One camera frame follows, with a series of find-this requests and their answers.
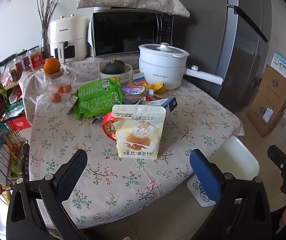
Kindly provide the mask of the yellow banana peel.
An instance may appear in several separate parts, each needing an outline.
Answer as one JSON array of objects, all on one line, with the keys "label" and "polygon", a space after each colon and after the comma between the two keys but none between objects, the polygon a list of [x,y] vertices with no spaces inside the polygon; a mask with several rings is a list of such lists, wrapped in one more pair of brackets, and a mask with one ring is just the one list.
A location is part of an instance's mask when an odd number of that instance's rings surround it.
[{"label": "yellow banana peel", "polygon": [[162,82],[156,82],[156,83],[153,83],[151,85],[144,82],[142,85],[144,87],[146,87],[147,89],[153,90],[154,94],[163,94],[163,93],[166,93],[168,91]]}]

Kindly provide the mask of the dark green pumpkin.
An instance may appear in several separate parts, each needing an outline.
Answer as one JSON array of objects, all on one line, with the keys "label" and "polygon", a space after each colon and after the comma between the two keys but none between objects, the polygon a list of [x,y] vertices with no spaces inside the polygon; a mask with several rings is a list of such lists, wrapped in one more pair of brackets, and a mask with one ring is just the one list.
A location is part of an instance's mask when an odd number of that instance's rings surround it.
[{"label": "dark green pumpkin", "polygon": [[123,74],[125,73],[125,71],[126,71],[125,63],[117,59],[108,62],[102,70],[103,74],[107,75]]}]

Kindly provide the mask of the green snack bag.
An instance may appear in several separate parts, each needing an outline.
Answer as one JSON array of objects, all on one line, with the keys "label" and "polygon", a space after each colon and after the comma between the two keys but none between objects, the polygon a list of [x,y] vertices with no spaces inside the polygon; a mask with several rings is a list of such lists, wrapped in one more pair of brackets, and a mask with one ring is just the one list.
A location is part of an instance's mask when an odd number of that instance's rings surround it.
[{"label": "green snack bag", "polygon": [[123,101],[122,87],[118,81],[107,78],[82,85],[67,99],[67,114],[73,110],[76,119],[104,116],[114,105]]}]

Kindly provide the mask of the blue leaflet on wall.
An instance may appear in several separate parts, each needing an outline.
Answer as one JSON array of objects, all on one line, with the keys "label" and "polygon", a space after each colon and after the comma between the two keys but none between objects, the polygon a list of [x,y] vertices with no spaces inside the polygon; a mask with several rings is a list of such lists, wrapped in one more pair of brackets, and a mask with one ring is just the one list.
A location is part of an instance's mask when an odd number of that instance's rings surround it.
[{"label": "blue leaflet on wall", "polygon": [[274,52],[270,66],[286,78],[286,58]]}]

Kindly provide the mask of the dried branches in vase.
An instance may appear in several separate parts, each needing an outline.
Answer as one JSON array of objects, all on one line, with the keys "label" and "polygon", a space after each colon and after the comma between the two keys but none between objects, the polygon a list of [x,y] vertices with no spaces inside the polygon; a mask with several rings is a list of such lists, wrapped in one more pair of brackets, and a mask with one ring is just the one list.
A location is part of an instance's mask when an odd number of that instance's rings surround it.
[{"label": "dried branches in vase", "polygon": [[41,23],[41,53],[44,60],[51,57],[48,30],[58,3],[59,0],[36,0],[37,10]]}]

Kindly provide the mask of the white air fryer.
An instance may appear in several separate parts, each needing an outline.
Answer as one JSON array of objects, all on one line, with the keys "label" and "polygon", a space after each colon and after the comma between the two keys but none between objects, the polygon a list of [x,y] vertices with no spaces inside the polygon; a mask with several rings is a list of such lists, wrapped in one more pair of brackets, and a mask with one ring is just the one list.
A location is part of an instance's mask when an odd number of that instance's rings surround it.
[{"label": "white air fryer", "polygon": [[61,16],[50,23],[50,51],[60,63],[82,61],[88,51],[88,19],[80,15]]}]

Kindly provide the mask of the black microwave oven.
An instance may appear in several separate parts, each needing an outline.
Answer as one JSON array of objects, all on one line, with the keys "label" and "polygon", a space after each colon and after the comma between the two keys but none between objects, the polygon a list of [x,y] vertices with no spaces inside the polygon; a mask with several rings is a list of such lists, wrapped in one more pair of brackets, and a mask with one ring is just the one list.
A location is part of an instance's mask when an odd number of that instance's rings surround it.
[{"label": "black microwave oven", "polygon": [[89,23],[92,57],[138,53],[143,44],[172,44],[173,16],[138,9],[95,11]]}]

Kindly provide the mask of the lower cardboard box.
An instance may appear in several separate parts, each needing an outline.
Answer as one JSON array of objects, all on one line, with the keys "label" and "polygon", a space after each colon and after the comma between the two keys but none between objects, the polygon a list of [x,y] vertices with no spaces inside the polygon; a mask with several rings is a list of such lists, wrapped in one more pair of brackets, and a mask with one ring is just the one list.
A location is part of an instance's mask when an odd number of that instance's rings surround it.
[{"label": "lower cardboard box", "polygon": [[272,133],[283,116],[259,92],[252,101],[246,117],[263,138]]}]

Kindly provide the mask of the red blue small carton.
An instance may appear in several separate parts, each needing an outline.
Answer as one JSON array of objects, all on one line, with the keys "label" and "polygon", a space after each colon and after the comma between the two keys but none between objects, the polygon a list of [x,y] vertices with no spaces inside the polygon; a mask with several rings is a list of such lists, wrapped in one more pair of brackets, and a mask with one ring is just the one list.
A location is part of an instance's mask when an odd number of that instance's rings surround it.
[{"label": "red blue small carton", "polygon": [[133,81],[136,85],[146,83],[144,73],[136,73],[133,75]]}]

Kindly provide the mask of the clear plastic bottle purple label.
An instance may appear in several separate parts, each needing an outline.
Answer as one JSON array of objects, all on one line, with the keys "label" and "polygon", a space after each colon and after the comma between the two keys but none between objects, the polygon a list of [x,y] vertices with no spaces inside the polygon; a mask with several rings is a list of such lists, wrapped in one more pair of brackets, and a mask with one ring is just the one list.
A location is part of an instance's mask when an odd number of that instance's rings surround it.
[{"label": "clear plastic bottle purple label", "polygon": [[154,96],[154,90],[144,86],[122,86],[123,95],[130,99],[141,99],[144,96]]}]

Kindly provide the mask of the small mandarin in jar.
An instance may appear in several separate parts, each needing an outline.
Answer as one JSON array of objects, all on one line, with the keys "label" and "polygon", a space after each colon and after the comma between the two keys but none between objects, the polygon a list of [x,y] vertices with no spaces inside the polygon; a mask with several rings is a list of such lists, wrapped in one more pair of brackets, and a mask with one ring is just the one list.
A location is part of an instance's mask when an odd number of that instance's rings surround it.
[{"label": "small mandarin in jar", "polygon": [[61,94],[60,93],[54,93],[52,95],[52,101],[56,102],[56,103],[61,102]]}]

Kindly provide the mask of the white trash bin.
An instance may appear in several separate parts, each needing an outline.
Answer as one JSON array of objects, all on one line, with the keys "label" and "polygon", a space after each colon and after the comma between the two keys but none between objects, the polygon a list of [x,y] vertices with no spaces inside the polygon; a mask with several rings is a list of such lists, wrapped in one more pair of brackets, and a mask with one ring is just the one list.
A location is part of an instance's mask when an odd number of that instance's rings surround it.
[{"label": "white trash bin", "polygon": [[[222,173],[231,173],[236,179],[252,180],[259,174],[259,163],[247,147],[236,137],[231,136],[208,161],[215,164]],[[202,207],[215,205],[210,200],[196,174],[188,180],[187,188]]]}]

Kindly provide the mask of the red label glass jar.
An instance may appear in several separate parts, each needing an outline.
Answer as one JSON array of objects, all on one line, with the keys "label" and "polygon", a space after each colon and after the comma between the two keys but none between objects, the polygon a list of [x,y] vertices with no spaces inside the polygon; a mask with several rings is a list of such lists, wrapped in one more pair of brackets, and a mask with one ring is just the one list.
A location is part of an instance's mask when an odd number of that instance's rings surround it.
[{"label": "red label glass jar", "polygon": [[39,70],[44,66],[44,60],[42,58],[41,49],[39,46],[35,46],[28,50],[28,57],[32,70]]}]

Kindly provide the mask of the cardboard box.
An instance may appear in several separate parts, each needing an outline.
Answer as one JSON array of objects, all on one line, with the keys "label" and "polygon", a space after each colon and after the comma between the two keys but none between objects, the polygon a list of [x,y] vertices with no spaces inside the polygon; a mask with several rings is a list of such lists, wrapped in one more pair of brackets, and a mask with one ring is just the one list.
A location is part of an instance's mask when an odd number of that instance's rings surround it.
[{"label": "cardboard box", "polygon": [[259,92],[252,101],[246,117],[263,138],[272,133],[283,116]]},{"label": "cardboard box", "polygon": [[286,108],[286,78],[270,65],[266,65],[258,92],[277,112]]}]

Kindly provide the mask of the blue white carton box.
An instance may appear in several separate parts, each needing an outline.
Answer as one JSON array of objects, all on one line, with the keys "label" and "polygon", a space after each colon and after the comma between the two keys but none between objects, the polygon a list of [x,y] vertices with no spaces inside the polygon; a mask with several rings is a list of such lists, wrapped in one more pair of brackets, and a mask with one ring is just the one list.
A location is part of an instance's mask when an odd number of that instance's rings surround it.
[{"label": "blue white carton box", "polygon": [[146,101],[144,102],[144,105],[160,106],[166,109],[167,113],[171,113],[178,106],[178,103],[175,97],[171,97],[166,99]]}]

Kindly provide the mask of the glass jar with cork lid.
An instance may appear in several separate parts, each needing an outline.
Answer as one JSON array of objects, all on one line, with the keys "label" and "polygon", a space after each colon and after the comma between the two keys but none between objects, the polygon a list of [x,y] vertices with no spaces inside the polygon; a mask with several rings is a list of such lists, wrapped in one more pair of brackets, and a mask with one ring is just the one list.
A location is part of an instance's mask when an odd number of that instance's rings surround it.
[{"label": "glass jar with cork lid", "polygon": [[60,93],[61,94],[61,102],[66,101],[71,93],[76,91],[76,73],[69,69],[64,69],[63,67],[54,74],[48,75],[45,73],[45,85],[44,89],[46,94],[49,96],[50,102],[52,101],[52,95],[57,93],[57,88],[59,86],[70,85],[71,92],[69,93]]}]

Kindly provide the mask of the white electric cooking pot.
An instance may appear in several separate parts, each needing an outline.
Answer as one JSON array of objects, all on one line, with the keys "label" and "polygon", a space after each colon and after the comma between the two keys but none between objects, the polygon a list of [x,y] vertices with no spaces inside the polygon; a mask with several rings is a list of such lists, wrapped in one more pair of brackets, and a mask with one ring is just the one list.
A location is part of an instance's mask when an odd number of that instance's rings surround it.
[{"label": "white electric cooking pot", "polygon": [[139,46],[139,70],[149,85],[161,82],[168,90],[180,87],[183,76],[192,76],[217,85],[223,78],[202,72],[197,66],[187,67],[189,53],[169,46],[167,43],[143,44]]}]

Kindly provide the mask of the grey refrigerator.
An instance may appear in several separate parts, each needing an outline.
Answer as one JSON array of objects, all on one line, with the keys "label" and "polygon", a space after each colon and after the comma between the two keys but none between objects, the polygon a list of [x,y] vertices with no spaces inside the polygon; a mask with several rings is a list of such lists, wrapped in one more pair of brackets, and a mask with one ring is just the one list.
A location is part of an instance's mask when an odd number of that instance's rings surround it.
[{"label": "grey refrigerator", "polygon": [[187,81],[231,112],[246,107],[263,72],[272,28],[271,0],[180,0],[188,18],[173,21],[172,44],[189,53],[188,66],[220,76],[221,85]]}]

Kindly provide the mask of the large orange fruit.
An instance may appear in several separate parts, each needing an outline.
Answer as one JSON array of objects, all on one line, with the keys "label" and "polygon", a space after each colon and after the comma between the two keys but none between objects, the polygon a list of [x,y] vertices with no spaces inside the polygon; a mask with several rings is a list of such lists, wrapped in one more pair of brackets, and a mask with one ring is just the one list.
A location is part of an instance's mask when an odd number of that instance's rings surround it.
[{"label": "large orange fruit", "polygon": [[43,69],[44,72],[48,75],[54,74],[60,70],[60,62],[58,59],[52,57],[45,60]]}]

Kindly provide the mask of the upper cardboard box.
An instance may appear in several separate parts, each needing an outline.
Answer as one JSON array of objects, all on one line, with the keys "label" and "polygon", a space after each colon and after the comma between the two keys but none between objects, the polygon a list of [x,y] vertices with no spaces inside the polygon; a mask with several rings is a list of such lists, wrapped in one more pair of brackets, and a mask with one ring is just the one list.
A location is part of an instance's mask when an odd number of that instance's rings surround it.
[{"label": "upper cardboard box", "polygon": [[270,65],[266,65],[258,92],[277,112],[286,108],[286,78]]}]

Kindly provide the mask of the white ceramic bowl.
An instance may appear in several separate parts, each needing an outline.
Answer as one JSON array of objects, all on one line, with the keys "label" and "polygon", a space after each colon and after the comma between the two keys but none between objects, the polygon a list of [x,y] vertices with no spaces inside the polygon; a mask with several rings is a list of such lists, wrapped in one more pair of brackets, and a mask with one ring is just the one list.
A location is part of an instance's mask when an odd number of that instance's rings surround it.
[{"label": "white ceramic bowl", "polygon": [[128,82],[130,79],[133,78],[133,68],[130,64],[125,64],[125,73],[122,74],[103,74],[102,72],[99,72],[98,79],[106,79],[106,78],[112,78],[112,77],[118,77],[118,81],[120,83]]}]

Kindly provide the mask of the floral cloth cover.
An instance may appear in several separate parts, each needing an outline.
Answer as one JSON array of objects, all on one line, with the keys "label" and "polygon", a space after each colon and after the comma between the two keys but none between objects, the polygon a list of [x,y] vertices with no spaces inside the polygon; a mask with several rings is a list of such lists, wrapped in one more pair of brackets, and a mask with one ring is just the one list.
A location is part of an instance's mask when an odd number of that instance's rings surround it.
[{"label": "floral cloth cover", "polygon": [[118,7],[151,10],[168,15],[190,17],[180,0],[78,0],[77,8]]}]

